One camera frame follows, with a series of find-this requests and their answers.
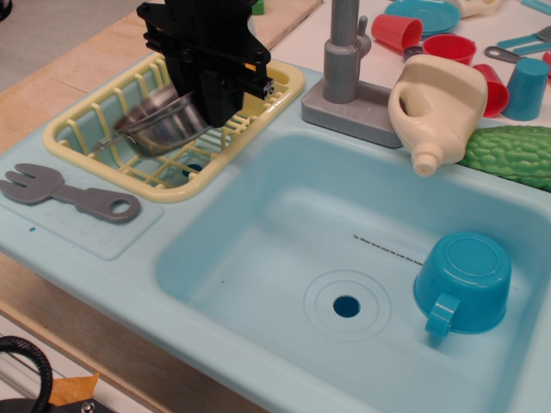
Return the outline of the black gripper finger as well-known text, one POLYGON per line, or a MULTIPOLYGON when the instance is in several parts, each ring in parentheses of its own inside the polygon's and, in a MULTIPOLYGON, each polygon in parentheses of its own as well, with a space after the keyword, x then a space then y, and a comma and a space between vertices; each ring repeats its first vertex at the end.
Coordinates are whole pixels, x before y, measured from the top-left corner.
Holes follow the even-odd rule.
POLYGON ((199 68, 193 57, 185 59, 166 57, 165 62, 170 80, 179 96, 185 96, 199 88, 199 68))
POLYGON ((235 77, 217 71, 194 70, 192 102, 211 127, 221 127, 243 106, 244 91, 235 77))

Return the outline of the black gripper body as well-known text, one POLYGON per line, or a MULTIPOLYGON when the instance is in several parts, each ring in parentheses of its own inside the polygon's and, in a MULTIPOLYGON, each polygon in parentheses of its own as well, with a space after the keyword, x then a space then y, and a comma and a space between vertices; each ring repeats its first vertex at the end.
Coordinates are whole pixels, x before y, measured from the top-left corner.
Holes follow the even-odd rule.
POLYGON ((193 57, 199 71, 235 77, 246 93, 266 99, 274 91, 268 49, 249 29, 254 1, 142 3, 145 44, 166 57, 193 57))

